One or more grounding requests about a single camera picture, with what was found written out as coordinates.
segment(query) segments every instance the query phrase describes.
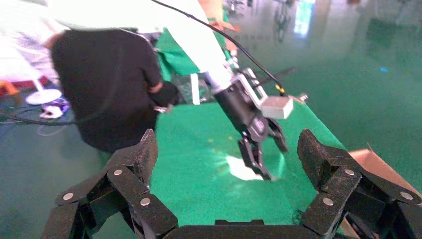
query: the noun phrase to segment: white fan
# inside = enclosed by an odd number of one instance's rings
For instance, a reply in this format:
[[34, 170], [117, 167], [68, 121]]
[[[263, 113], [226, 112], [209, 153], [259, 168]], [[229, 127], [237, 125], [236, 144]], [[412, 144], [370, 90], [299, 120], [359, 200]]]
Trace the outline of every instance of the white fan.
[[30, 105], [45, 104], [62, 96], [62, 93], [59, 90], [45, 89], [39, 80], [33, 80], [33, 82], [37, 91], [26, 97], [26, 102]]

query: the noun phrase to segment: shiny floor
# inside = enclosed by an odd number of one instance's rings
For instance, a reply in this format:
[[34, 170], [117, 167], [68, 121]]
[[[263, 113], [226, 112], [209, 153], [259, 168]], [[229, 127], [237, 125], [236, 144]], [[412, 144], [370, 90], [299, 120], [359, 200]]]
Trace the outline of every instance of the shiny floor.
[[[288, 94], [307, 93], [308, 106], [345, 147], [370, 146], [422, 191], [418, 176], [422, 168], [422, 0], [302, 0], [292, 6], [281, 0], [228, 3], [230, 21], [241, 27], [241, 32], [230, 34], [262, 65], [273, 73], [297, 67], [297, 72], [282, 79]], [[252, 66], [242, 54], [240, 61], [242, 67]], [[266, 88], [275, 93], [273, 84]], [[0, 233], [5, 234], [0, 238], [33, 238], [31, 232], [39, 233], [34, 228], [44, 226], [38, 215], [54, 206], [53, 201], [37, 202], [101, 168], [96, 151], [80, 141], [74, 126], [65, 128], [60, 137], [37, 136], [56, 130], [0, 128], [4, 138], [0, 175], [15, 177], [13, 181], [0, 177], [2, 192], [3, 187], [15, 189], [1, 195], [0, 208], [9, 208], [5, 202], [13, 202], [16, 208], [1, 213]], [[35, 140], [43, 140], [46, 146], [37, 146]], [[17, 144], [22, 148], [6, 149]], [[28, 169], [26, 162], [31, 160], [37, 163]], [[47, 167], [58, 170], [46, 174]], [[33, 190], [26, 183], [37, 180], [51, 184]], [[122, 220], [111, 218], [106, 224], [126, 231], [103, 231], [95, 238], [130, 235]]]
[[262, 65], [297, 67], [288, 94], [307, 93], [345, 147], [370, 147], [422, 190], [422, 0], [226, 2], [231, 35]]

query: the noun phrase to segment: black wire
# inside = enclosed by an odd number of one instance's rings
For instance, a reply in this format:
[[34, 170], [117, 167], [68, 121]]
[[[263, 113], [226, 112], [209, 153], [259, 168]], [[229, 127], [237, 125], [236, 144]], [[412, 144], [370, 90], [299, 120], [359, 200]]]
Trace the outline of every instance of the black wire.
[[259, 64], [259, 62], [257, 62], [256, 60], [255, 60], [255, 58], [253, 58], [252, 57], [252, 55], [246, 50], [246, 49], [244, 49], [236, 40], [234, 40], [233, 38], [231, 38], [229, 35], [227, 35], [226, 33], [224, 33], [224, 32], [222, 32], [222, 31], [220, 31], [219, 29], [217, 29], [217, 28], [215, 28], [215, 27], [213, 27], [213, 26], [211, 26], [210, 24], [208, 24], [208, 23], [205, 23], [205, 22], [203, 22], [203, 21], [201, 21], [201, 20], [199, 20], [199, 19], [197, 19], [197, 18], [195, 18], [194, 16], [192, 16], [192, 15], [190, 15], [190, 14], [187, 14], [186, 12], [184, 12], [184, 11], [181, 11], [181, 10], [179, 10], [179, 9], [177, 9], [177, 8], [174, 8], [174, 7], [172, 7], [172, 6], [169, 6], [169, 5], [166, 5], [166, 4], [164, 4], [164, 3], [162, 3], [162, 2], [159, 2], [159, 1], [157, 1], [157, 0], [150, 0], [150, 1], [152, 1], [152, 2], [154, 2], [154, 3], [156, 3], [156, 4], [159, 4], [159, 5], [161, 5], [161, 6], [164, 6], [164, 7], [167, 7], [167, 8], [169, 8], [169, 9], [171, 9], [171, 10], [174, 10], [174, 11], [177, 11], [178, 13], [181, 13], [181, 14], [183, 14], [183, 15], [185, 15], [186, 17], [188, 17], [188, 18], [191, 18], [192, 20], [194, 20], [194, 21], [196, 21], [196, 22], [199, 22], [200, 24], [202, 24], [202, 25], [204, 25], [204, 26], [206, 26], [206, 27], [208, 27], [208, 28], [211, 28], [212, 30], [214, 30], [214, 31], [216, 31], [216, 32], [218, 32], [220, 35], [222, 35], [222, 36], [224, 36], [225, 38], [227, 38], [227, 39], [229, 39], [231, 42], [233, 42], [259, 69], [261, 69], [267, 76], [268, 76], [268, 78], [270, 79], [270, 80], [272, 80], [272, 81], [274, 81], [281, 89], [283, 89], [284, 90], [284, 88], [283, 88], [283, 86], [281, 85], [281, 83], [267, 70], [267, 69], [265, 69], [263, 66], [261, 66], [261, 64]]
[[38, 108], [38, 106], [8, 106], [8, 105], [0, 104], [0, 108], [15, 110], [15, 109], [32, 109], [32, 108]]
[[[283, 71], [277, 72], [276, 74], [274, 74], [274, 76], [275, 76], [275, 77], [277, 77], [277, 78], [279, 78], [279, 77], [284, 77], [284, 76], [286, 76], [286, 75], [288, 75], [288, 74], [290, 74], [290, 73], [296, 72], [296, 71], [297, 71], [297, 68], [296, 68], [296, 67], [292, 67], [292, 68], [288, 68], [288, 69], [286, 69], [286, 70], [283, 70]], [[261, 86], [261, 85], [263, 85], [263, 84], [265, 84], [265, 83], [269, 82], [270, 80], [271, 80], [271, 79], [269, 79], [269, 78], [266, 78], [266, 79], [264, 79], [264, 80], [259, 80], [259, 84], [254, 85], [252, 88], [253, 88], [253, 89], [255, 89], [255, 88], [257, 88], [258, 86]]]
[[19, 116], [14, 116], [14, 115], [10, 115], [10, 114], [0, 112], [0, 116], [2, 116], [2, 115], [4, 117], [11, 119], [11, 120], [18, 121], [18, 123], [36, 124], [36, 125], [44, 125], [44, 126], [65, 126], [65, 125], [72, 125], [72, 124], [78, 123], [76, 121], [74, 121], [74, 122], [43, 122], [43, 121], [38, 121], [38, 120], [25, 119], [25, 118], [22, 118], [22, 117], [19, 117]]

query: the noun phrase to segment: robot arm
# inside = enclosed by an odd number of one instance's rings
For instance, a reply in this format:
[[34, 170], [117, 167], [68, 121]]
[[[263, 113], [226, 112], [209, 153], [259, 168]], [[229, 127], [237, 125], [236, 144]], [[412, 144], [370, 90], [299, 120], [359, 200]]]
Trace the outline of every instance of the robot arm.
[[298, 225], [265, 225], [263, 220], [179, 226], [174, 215], [149, 190], [158, 157], [154, 133], [117, 151], [103, 170], [62, 192], [42, 239], [88, 239], [117, 212], [140, 239], [332, 239], [348, 214], [368, 228], [365, 239], [422, 239], [421, 198], [365, 171], [346, 151], [321, 144], [309, 131], [299, 136], [298, 156], [319, 191]]

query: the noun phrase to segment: black shirt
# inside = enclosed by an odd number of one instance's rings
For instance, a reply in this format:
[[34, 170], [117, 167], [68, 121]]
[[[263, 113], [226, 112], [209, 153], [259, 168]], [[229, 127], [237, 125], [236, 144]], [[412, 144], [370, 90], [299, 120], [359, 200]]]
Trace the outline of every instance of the black shirt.
[[71, 30], [55, 42], [52, 59], [85, 143], [114, 152], [155, 129], [148, 87], [161, 72], [146, 39], [122, 30]]

